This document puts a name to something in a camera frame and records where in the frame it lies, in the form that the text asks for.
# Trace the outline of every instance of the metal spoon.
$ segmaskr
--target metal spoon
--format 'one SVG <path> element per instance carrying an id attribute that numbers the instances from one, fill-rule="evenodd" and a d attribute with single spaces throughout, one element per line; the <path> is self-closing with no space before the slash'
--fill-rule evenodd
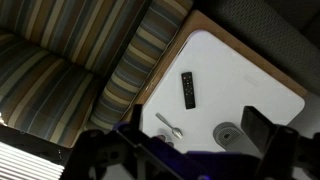
<path id="1" fill-rule="evenodd" d="M 172 130 L 172 134 L 179 138 L 179 139 L 182 139 L 183 138 L 183 135 L 182 135 L 182 132 L 179 128 L 176 128 L 176 127 L 172 127 L 169 122 L 160 114 L 160 113 L 156 113 L 156 116 L 157 118 L 159 118 L 164 124 L 166 124 L 167 126 L 169 126 L 169 128 L 171 128 Z"/>

